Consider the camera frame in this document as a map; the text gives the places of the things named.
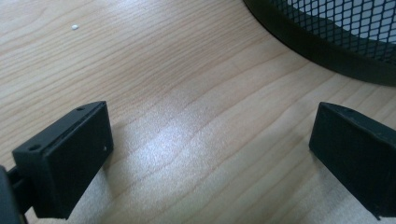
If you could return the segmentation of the black mesh trash can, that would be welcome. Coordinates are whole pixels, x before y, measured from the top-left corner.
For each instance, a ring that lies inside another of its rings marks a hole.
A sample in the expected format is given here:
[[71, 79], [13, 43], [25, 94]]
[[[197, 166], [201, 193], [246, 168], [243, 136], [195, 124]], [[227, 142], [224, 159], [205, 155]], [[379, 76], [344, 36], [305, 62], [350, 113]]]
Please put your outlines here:
[[396, 0], [243, 0], [286, 46], [341, 75], [396, 87]]

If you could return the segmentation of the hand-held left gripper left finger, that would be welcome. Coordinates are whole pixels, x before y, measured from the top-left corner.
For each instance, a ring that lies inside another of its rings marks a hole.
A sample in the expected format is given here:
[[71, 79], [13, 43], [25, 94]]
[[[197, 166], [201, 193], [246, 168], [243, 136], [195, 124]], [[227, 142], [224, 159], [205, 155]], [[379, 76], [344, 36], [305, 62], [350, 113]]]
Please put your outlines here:
[[20, 177], [31, 181], [35, 214], [69, 218], [113, 151], [106, 102], [71, 110], [12, 151]]

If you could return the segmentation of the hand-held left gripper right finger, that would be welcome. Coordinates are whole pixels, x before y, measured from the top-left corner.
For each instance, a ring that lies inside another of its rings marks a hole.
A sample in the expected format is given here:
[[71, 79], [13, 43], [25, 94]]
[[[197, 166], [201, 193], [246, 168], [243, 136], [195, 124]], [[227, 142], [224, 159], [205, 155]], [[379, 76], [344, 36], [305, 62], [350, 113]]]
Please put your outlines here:
[[395, 130], [321, 102], [309, 148], [375, 218], [396, 217]]

